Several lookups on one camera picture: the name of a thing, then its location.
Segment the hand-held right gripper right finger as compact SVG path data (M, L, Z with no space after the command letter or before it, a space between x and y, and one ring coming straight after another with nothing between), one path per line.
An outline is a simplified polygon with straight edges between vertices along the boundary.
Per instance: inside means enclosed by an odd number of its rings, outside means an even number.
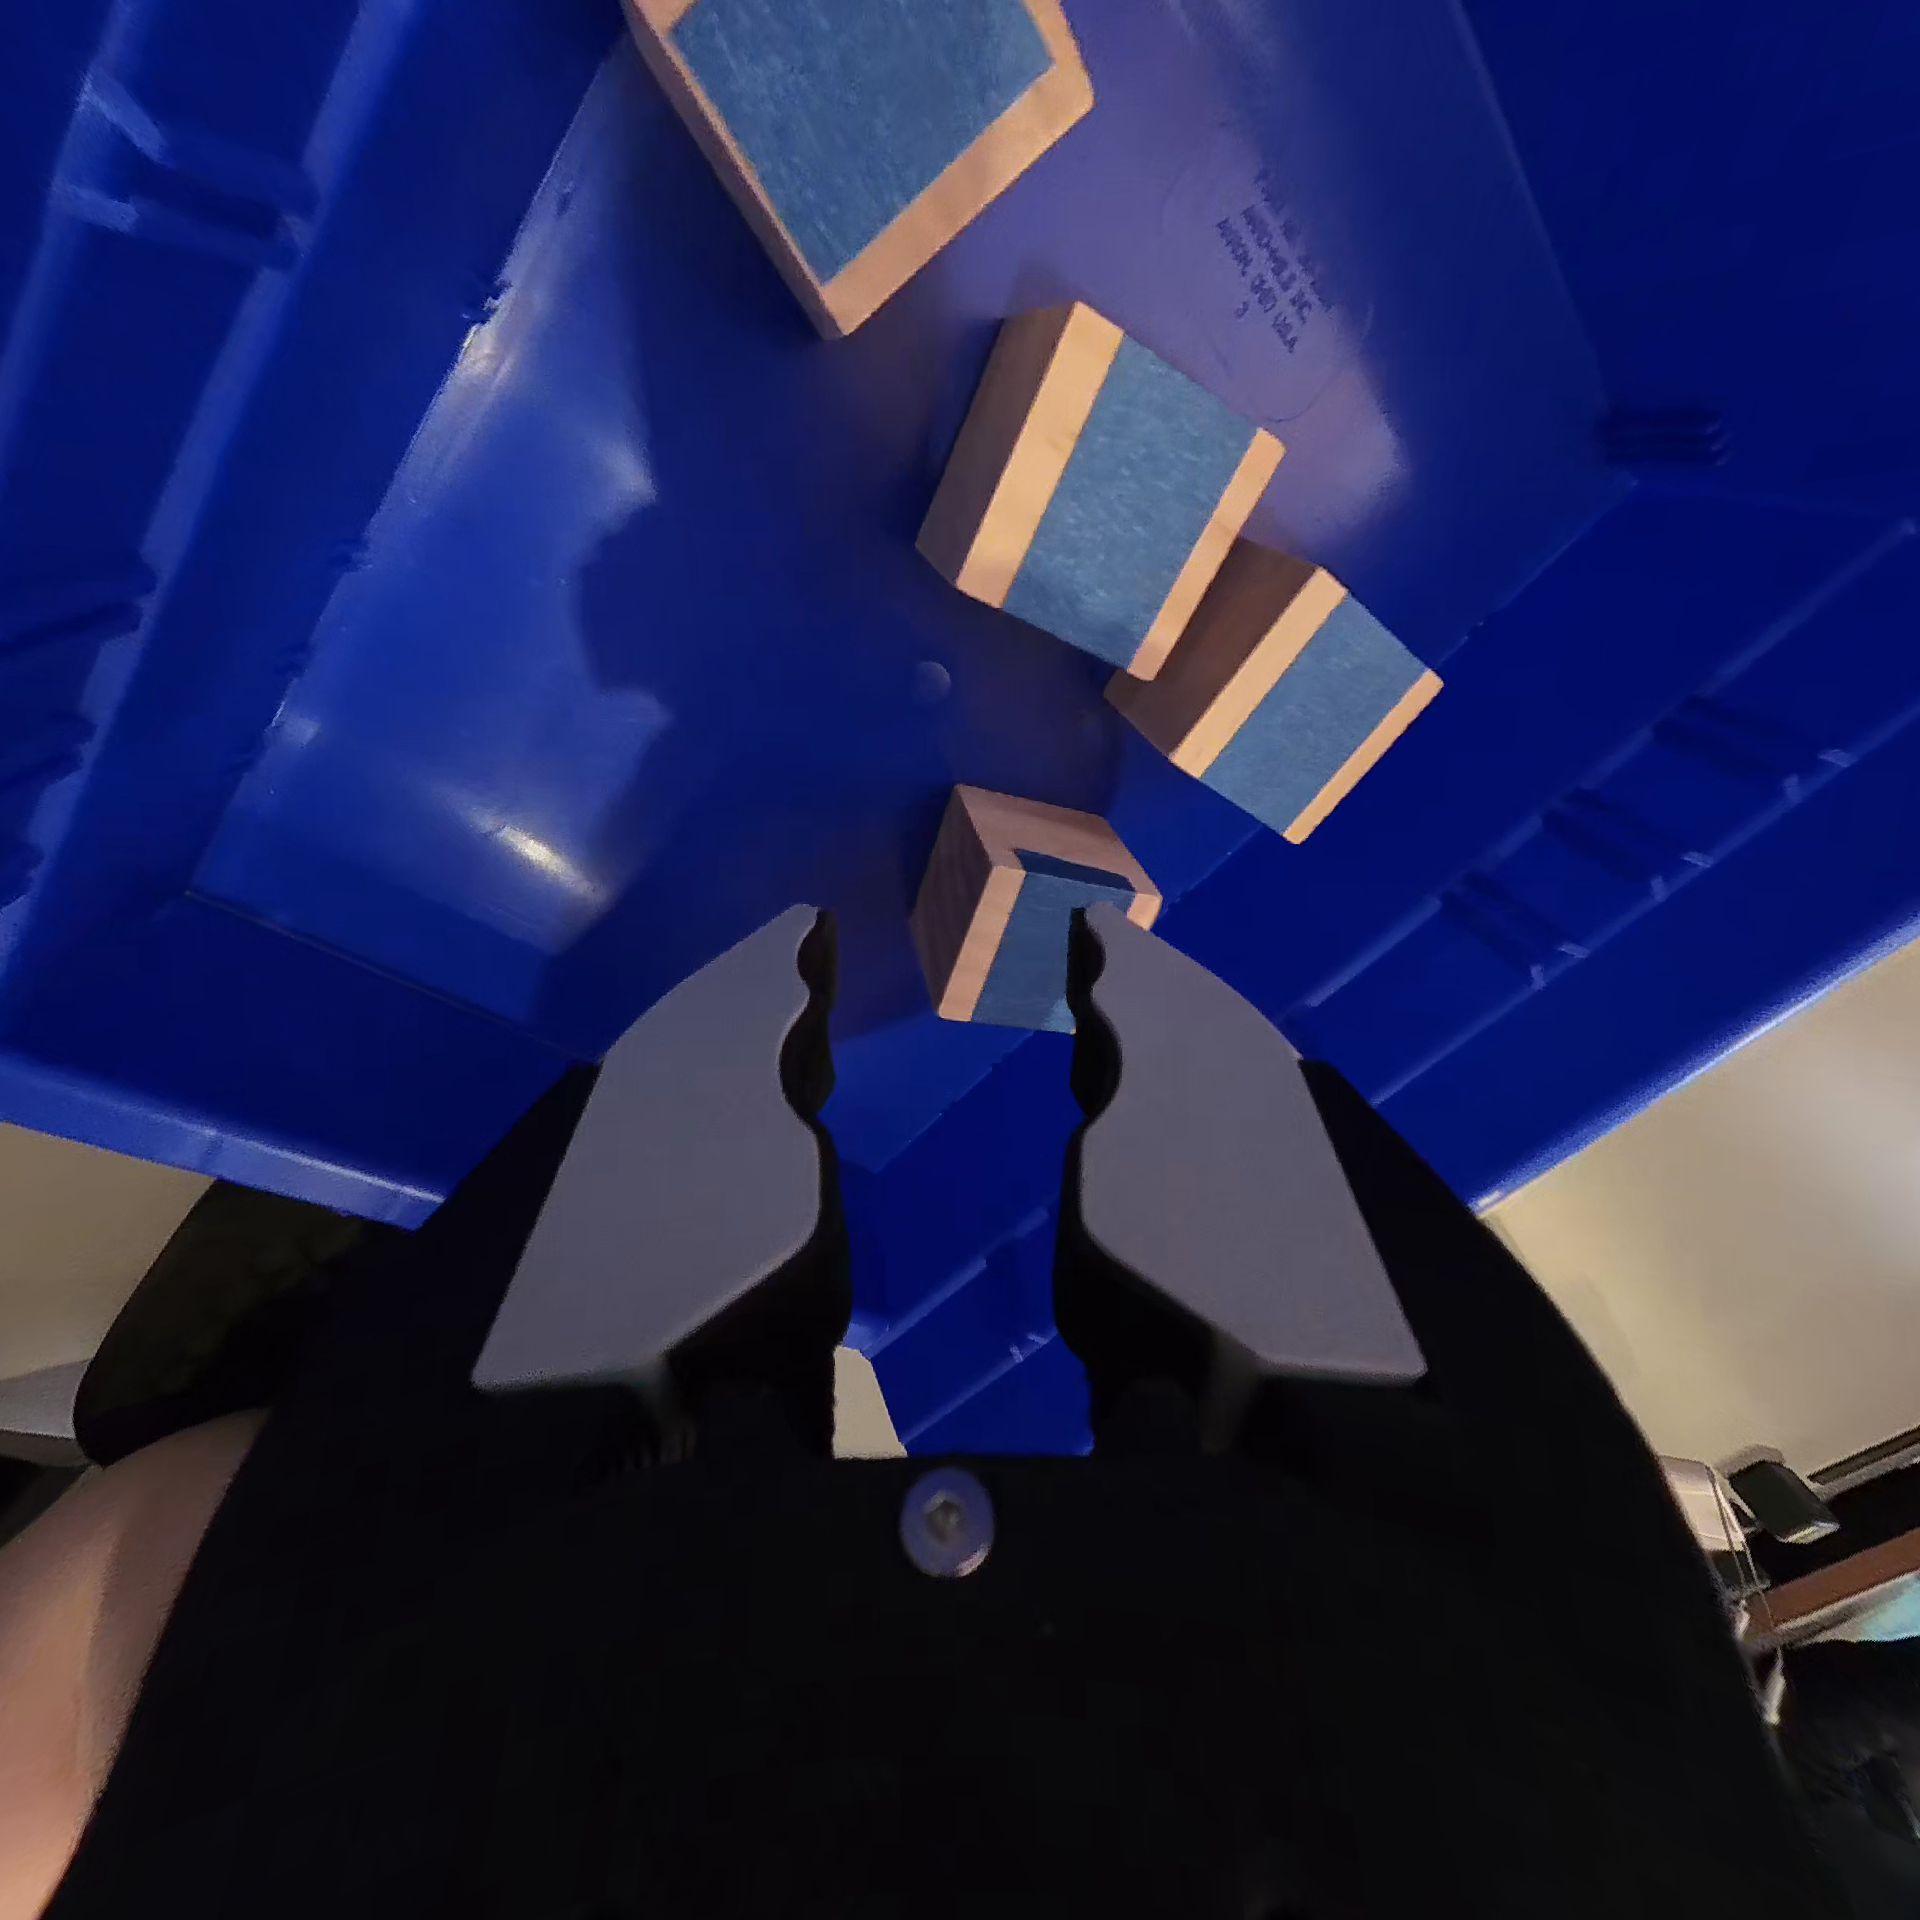
M1271 1385L1425 1380L1297 1047L1113 903L1072 913L1068 1005L1052 1306L1092 1451L1235 1450Z

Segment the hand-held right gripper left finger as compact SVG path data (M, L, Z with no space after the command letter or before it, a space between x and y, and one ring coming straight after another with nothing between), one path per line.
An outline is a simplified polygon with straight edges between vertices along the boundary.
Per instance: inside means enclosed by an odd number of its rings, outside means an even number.
M823 1123L832 914L799 903L657 1001L607 1053L471 1382L619 1385L697 1434L769 1403L832 1454L849 1220Z

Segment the wooden cube with blue stripe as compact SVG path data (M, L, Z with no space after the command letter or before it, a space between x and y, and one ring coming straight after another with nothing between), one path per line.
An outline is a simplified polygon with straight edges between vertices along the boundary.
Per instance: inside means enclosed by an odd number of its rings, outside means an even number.
M816 331L844 340L1092 107L1056 3L628 3Z
M1283 457L1090 303L1034 309L1000 324L917 549L960 594L1152 682Z
M1439 698L1327 566L1237 539L1152 679L1106 702L1169 764L1301 845Z
M909 916L933 1012L1072 1033L1072 914L1099 903L1141 927L1163 908L1159 885L1103 817L957 785Z

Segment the blue plastic bin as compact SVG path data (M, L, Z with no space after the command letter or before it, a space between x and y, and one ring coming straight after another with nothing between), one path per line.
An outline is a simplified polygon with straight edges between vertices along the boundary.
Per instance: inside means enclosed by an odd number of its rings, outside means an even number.
M828 340L625 4L5 4L5 1119L412 1225L815 903L904 1437L1068 1450L957 785L1474 1205L1914 937L1916 4L1064 11L1090 113ZM1301 845L917 551L1068 302L1442 682Z

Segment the black textured pad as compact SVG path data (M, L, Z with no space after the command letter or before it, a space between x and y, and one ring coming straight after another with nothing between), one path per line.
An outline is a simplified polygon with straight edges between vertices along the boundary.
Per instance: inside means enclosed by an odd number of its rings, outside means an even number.
M81 1379L84 1461L111 1468L297 1377L343 1273L384 1230L241 1183L212 1183L165 1241Z

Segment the dark flat panel on stand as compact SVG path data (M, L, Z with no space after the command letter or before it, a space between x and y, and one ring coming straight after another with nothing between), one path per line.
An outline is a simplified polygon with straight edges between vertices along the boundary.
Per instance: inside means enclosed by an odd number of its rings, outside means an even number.
M1721 1475L1754 1529L1780 1545L1813 1548L1840 1526L1821 1493L1776 1451L1748 1451Z

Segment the wooden-edged work table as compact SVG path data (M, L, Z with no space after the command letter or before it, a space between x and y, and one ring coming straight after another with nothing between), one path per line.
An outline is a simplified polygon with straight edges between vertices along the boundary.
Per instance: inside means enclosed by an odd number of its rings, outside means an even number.
M1744 1620L1743 1642L1771 1649L1803 1638L1824 1620L1857 1611L1919 1572L1919 1531L1855 1553L1828 1567L1800 1575L1759 1595Z

